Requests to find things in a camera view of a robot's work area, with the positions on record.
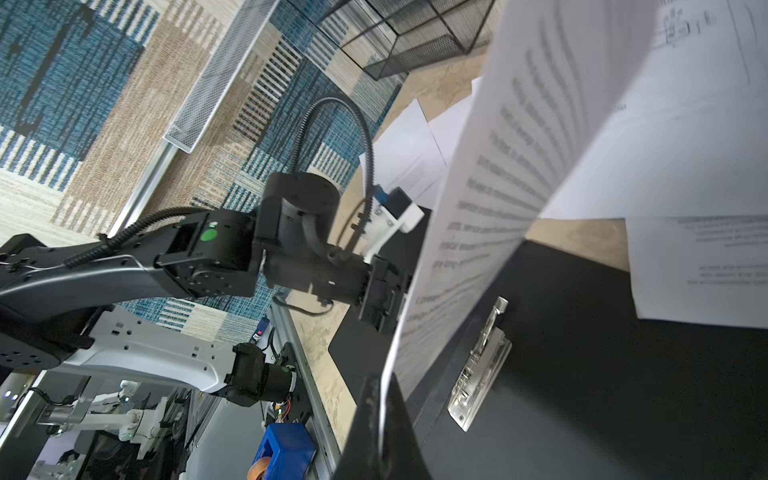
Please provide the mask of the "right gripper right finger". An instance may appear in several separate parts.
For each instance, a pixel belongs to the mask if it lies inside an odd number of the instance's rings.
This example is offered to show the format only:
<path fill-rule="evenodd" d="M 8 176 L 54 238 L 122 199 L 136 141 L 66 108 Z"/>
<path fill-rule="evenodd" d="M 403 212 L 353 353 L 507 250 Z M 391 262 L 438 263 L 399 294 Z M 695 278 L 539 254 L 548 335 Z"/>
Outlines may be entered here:
<path fill-rule="evenodd" d="M 431 479 L 395 376 L 389 381 L 384 407 L 383 478 Z"/>

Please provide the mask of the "red folder black inside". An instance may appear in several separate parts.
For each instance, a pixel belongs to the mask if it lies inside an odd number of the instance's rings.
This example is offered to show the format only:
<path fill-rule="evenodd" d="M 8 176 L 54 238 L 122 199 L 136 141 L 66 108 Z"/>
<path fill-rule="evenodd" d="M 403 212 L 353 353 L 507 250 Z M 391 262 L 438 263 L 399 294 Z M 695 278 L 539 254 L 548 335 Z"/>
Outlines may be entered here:
<path fill-rule="evenodd" d="M 358 403 L 384 342 L 331 352 Z M 767 475 L 767 327 L 640 319 L 626 220 L 534 223 L 403 398 L 434 479 Z"/>

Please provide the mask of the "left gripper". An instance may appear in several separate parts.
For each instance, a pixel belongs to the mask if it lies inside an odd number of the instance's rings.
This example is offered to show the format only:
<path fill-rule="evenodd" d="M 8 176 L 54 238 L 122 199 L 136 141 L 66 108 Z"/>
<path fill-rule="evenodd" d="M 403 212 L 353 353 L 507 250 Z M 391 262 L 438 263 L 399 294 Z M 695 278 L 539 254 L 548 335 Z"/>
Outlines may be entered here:
<path fill-rule="evenodd" d="M 408 287 L 408 272 L 374 256 L 353 254 L 341 260 L 283 252 L 266 256 L 263 273 L 271 285 L 315 295 L 324 304 L 341 302 L 358 309 L 358 319 L 377 330 L 394 330 Z"/>

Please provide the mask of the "printed text sheet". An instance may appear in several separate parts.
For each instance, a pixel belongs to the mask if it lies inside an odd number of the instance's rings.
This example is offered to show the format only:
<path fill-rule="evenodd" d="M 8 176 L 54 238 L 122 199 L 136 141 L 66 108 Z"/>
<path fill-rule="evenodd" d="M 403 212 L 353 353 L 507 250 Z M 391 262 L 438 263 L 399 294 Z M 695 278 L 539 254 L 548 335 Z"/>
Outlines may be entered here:
<path fill-rule="evenodd" d="M 510 1 L 437 193 L 385 363 L 411 395 L 615 112 L 652 1 Z"/>

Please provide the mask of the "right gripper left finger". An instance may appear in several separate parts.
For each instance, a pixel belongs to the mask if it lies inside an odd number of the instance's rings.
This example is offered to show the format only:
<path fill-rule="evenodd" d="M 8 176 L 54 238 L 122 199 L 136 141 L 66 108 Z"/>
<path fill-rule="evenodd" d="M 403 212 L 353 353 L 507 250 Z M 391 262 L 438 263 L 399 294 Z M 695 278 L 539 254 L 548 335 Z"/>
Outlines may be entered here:
<path fill-rule="evenodd" d="M 378 445 L 380 387 L 379 375 L 371 374 L 366 378 L 334 480 L 381 478 Z"/>

